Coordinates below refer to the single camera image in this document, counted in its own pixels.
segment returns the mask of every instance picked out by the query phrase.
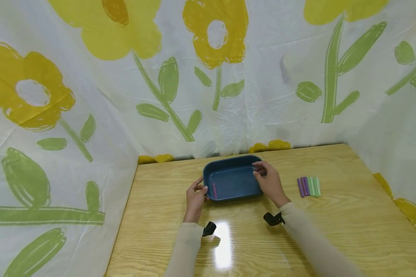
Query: blue tray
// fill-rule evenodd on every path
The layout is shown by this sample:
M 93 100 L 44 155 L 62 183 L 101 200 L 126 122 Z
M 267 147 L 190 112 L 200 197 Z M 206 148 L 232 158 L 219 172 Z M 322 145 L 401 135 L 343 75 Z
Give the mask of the blue tray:
M 203 183 L 208 186 L 208 198 L 223 201 L 261 195 L 252 165 L 260 160 L 261 158 L 254 155 L 245 155 L 207 164 L 203 169 Z

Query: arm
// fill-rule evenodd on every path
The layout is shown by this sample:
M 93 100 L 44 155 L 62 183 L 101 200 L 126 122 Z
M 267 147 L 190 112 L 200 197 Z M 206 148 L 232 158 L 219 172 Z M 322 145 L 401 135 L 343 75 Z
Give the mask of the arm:
M 197 252 L 199 252 L 202 233 L 203 227 L 197 225 L 197 223 L 182 223 L 165 277 L 194 276 L 194 265 Z
M 193 277 L 197 252 L 203 227 L 197 225 L 202 214 L 203 203 L 208 199 L 205 195 L 208 187 L 199 185 L 202 177 L 195 181 L 186 192 L 186 213 L 179 228 L 173 254 L 168 263 L 165 277 Z
M 319 229 L 296 208 L 285 195 L 279 173 L 265 161 L 253 164 L 253 172 L 261 190 L 282 213 L 285 230 L 299 245 L 314 271 L 324 277 L 360 277 L 363 274 L 337 248 L 327 240 Z
M 304 211 L 289 202 L 279 208 L 285 221 L 285 230 L 319 276 L 361 277 L 363 274 L 336 247 L 331 245 Z

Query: beige sleeve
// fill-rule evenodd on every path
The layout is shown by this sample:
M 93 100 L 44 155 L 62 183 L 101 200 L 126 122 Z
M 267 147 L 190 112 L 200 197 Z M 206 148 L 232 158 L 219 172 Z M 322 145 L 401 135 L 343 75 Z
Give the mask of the beige sleeve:
M 176 245 L 168 263 L 165 277 L 193 277 L 203 227 L 196 223 L 182 223 Z
M 327 240 L 319 229 L 293 202 L 283 205 L 279 211 L 285 221 L 285 230 L 299 245 L 308 262 L 319 276 L 360 277 L 362 272 Z

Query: wooden table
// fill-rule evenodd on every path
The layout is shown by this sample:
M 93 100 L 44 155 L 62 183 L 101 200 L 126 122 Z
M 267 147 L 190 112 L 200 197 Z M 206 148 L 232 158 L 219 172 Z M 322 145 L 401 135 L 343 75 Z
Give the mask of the wooden table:
M 348 145 L 255 154 L 278 171 L 286 194 L 368 276 L 416 276 L 416 231 Z M 217 157 L 140 165 L 106 277 L 162 276 L 185 213 L 185 190 Z M 301 198 L 296 179 L 318 176 L 322 197 Z M 315 276 L 281 226 L 263 220 L 276 207 L 261 196 L 205 205 L 196 276 Z

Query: tray rim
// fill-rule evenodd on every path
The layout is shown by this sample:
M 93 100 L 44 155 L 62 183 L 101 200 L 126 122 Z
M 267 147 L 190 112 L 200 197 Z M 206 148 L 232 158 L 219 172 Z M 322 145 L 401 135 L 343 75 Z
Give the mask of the tray rim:
M 203 184 L 205 185 L 205 170 L 206 168 L 210 165 L 210 164 L 214 164 L 217 163 L 219 161 L 226 161 L 226 160 L 237 160 L 237 159 L 242 159 L 244 157 L 255 157 L 258 159 L 258 161 L 262 161 L 262 159 L 260 157 L 257 157 L 256 155 L 241 155 L 239 157 L 232 157 L 232 158 L 226 158 L 226 159 L 220 159 L 220 160 L 214 160 L 212 162 L 209 162 L 205 165 L 205 167 L 203 168 L 203 172 L 202 172 L 202 176 L 203 176 Z M 227 199 L 215 199 L 215 198 L 211 198 L 210 195 L 208 195 L 208 193 L 206 194 L 208 198 L 210 198 L 211 201 L 214 202 L 222 202 L 222 201 L 229 201 L 229 200 L 235 200 L 235 199 L 244 199 L 244 198 L 248 198 L 248 197 L 252 197 L 252 196 L 258 196 L 261 195 L 260 194 L 256 194 L 256 195 L 246 195 L 246 196 L 236 196 L 236 197 L 232 197 L 232 198 L 227 198 Z

